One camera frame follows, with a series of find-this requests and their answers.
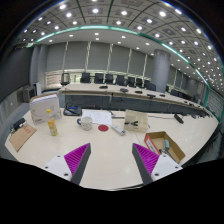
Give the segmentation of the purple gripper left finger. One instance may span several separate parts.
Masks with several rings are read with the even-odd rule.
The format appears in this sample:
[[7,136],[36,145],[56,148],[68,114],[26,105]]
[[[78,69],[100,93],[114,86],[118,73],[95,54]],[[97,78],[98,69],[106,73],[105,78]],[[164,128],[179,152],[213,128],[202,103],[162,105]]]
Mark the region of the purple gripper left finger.
[[90,154],[91,144],[87,143],[66,155],[55,156],[43,166],[43,170],[79,185]]

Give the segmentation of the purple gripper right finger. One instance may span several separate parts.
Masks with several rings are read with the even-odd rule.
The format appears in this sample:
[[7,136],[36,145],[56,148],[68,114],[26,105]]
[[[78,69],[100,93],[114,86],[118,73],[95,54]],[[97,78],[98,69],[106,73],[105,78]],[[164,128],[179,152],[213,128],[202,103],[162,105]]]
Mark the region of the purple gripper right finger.
[[134,143],[132,154],[135,158],[143,185],[148,185],[182,169],[167,154],[158,155],[149,149]]

